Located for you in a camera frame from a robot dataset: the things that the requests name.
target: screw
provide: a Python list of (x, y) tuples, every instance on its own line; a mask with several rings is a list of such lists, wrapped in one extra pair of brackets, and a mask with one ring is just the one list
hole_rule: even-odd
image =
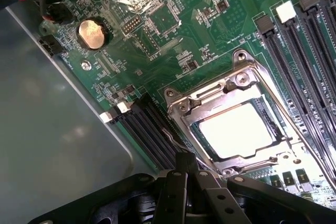
[(89, 70), (92, 69), (91, 63), (88, 62), (87, 60), (85, 60), (85, 61), (83, 61), (83, 62), (81, 63), (81, 67), (82, 67), (82, 69), (85, 70), (85, 71), (89, 71)]
[(241, 72), (236, 76), (236, 82), (238, 85), (247, 85), (250, 81), (250, 77), (247, 73)]
[(207, 172), (200, 172), (199, 173), (201, 176), (208, 176), (208, 173)]
[(296, 165), (298, 165), (298, 164), (301, 163), (301, 160), (300, 159), (296, 159), (296, 160), (293, 161), (293, 163), (296, 164)]
[(237, 181), (237, 182), (243, 182), (243, 181), (244, 181), (244, 179), (243, 179), (243, 178), (241, 178), (241, 177), (235, 177), (235, 181)]
[(223, 170), (223, 174), (225, 175), (230, 175), (231, 174), (231, 171), (229, 169), (224, 169)]
[(186, 106), (184, 106), (184, 105), (180, 105), (179, 109), (180, 109), (182, 112), (187, 111), (187, 108), (186, 108)]
[(246, 55), (244, 54), (244, 53), (240, 53), (240, 54), (238, 54), (238, 60), (239, 61), (242, 61), (242, 60), (245, 60), (246, 59)]
[(167, 94), (168, 97), (173, 97), (174, 96), (174, 92), (171, 91), (171, 90), (167, 91), (166, 94)]

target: gray metal panel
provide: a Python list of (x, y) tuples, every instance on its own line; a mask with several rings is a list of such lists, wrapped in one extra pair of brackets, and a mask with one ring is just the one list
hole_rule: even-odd
[[(18, 3), (12, 14), (36, 28), (35, 7), (26, 7)], [(124, 176), (151, 173), (101, 123), (82, 87), (76, 83), (75, 91), (59, 72), (66, 69), (57, 69), (8, 12), (0, 20), (0, 223), (27, 223)]]

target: motherboard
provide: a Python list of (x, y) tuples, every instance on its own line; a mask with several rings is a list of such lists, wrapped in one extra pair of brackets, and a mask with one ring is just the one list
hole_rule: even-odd
[(336, 0), (63, 0), (40, 43), (155, 169), (194, 152), (336, 209)]

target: green circuit board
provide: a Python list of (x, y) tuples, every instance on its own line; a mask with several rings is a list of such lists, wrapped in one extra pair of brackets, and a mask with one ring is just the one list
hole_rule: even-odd
[[(61, 56), (64, 63), (105, 111), (145, 93), (165, 109), (167, 87), (184, 93), (229, 71), (236, 49), (247, 50), (270, 70), (279, 93), (287, 101), (291, 95), (261, 42), (255, 22), (264, 15), (276, 20), (276, 7), (286, 1), (289, 0), (64, 0), (76, 20), (67, 25), (45, 21), (40, 33), (52, 34), (65, 48), (66, 53)], [(101, 49), (88, 50), (78, 43), (78, 26), (83, 20), (95, 17), (104, 20), (110, 39)], [(327, 45), (333, 48), (327, 27), (321, 27), (328, 38)], [(302, 30), (298, 36), (309, 48)], [(304, 90), (305, 80), (290, 50), (285, 43), (282, 47)], [(312, 52), (308, 52), (308, 57), (317, 65)], [(83, 62), (90, 63), (89, 71), (83, 69)], [(293, 117), (298, 115), (295, 108), (286, 105)], [(261, 175), (256, 171), (249, 176), (269, 179), (272, 173), (276, 172), (270, 168), (261, 171)], [(336, 200), (336, 195), (319, 175), (314, 174), (311, 179), (324, 187), (314, 188), (313, 200), (336, 207), (330, 201)]]

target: cpu socket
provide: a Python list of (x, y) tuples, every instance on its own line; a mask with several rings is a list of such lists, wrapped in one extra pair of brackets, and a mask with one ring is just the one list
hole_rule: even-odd
[(199, 157), (224, 176), (278, 164), (300, 142), (268, 71), (247, 51), (233, 69), (182, 94), (165, 89), (169, 116)]

